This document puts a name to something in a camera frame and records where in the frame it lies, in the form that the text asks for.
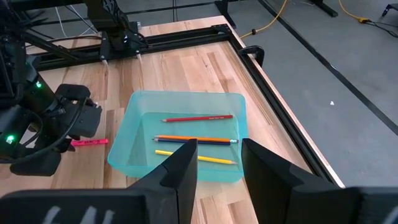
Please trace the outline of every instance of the wooden tabletop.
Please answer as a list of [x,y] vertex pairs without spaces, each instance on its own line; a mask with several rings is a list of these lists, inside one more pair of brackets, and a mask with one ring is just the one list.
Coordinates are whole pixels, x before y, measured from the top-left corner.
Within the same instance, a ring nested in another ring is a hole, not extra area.
[[[209,17],[143,27],[141,33],[165,34],[227,24],[224,17]],[[97,44],[79,39],[60,42],[66,47]],[[31,47],[29,53],[36,52]],[[335,175],[307,132],[261,70],[304,136]],[[106,146],[88,146],[62,154],[52,177],[21,177],[0,166],[0,195],[22,189],[125,188],[137,179],[126,177],[106,162],[131,94],[137,90],[240,93],[246,99],[249,137],[283,158],[308,170],[306,163],[228,42],[169,50],[109,62],[60,68],[40,73],[53,90],[61,83],[86,85],[102,108],[94,139],[108,138]],[[192,223],[257,223],[244,180],[234,184],[198,182]]]

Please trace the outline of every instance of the pink highlighter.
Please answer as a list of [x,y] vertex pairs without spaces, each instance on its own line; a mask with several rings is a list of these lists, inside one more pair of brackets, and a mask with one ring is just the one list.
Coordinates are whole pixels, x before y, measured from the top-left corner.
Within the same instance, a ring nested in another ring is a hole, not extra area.
[[108,139],[93,139],[93,140],[82,140],[82,141],[72,141],[70,144],[72,146],[92,146],[97,144],[107,144]]

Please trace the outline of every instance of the orange pencil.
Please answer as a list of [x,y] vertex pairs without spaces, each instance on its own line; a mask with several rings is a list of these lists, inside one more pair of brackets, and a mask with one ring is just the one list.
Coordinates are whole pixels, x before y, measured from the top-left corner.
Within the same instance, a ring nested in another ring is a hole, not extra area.
[[189,140],[197,139],[198,141],[213,141],[213,142],[230,142],[238,143],[237,139],[227,139],[227,138],[208,138],[208,137],[194,137],[194,136],[169,136],[169,135],[157,135],[155,138],[159,139],[175,139],[175,140]]

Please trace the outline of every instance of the metal clamp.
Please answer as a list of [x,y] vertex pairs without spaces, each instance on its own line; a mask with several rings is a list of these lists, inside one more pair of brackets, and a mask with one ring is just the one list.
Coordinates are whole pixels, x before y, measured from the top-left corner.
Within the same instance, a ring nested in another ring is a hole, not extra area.
[[258,45],[245,47],[238,51],[240,55],[254,54],[254,59],[256,62],[262,66],[262,62],[264,61],[264,49]]

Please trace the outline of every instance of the concrete floor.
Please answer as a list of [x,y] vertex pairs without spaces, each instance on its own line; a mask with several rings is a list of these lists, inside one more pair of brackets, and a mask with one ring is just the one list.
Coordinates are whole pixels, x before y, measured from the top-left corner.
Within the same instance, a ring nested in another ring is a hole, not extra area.
[[[339,13],[329,17],[315,6],[288,0],[283,18],[300,32],[356,88],[369,98],[393,122],[398,123],[398,75],[395,71],[398,40],[372,26],[359,24],[340,9],[338,1],[325,2]],[[388,0],[342,0],[347,10],[376,21]],[[207,2],[178,0],[177,5]],[[276,9],[282,0],[269,2]],[[123,11],[170,7],[171,1],[118,0]],[[84,5],[76,10],[85,17]],[[74,19],[60,7],[62,19]],[[273,19],[256,0],[230,3],[229,13],[238,34],[262,27]],[[218,16],[214,5],[179,9],[178,19]],[[44,16],[57,20],[55,9]],[[142,25],[172,22],[172,11],[130,15]],[[391,10],[382,20],[398,26],[398,12]],[[82,22],[64,24],[67,35],[82,33]],[[54,37],[63,37],[59,24],[35,27]],[[244,39],[246,45],[260,45],[266,51],[264,71],[285,98],[329,163],[347,185],[397,185],[398,137],[327,70],[294,36],[276,22],[255,36]]]

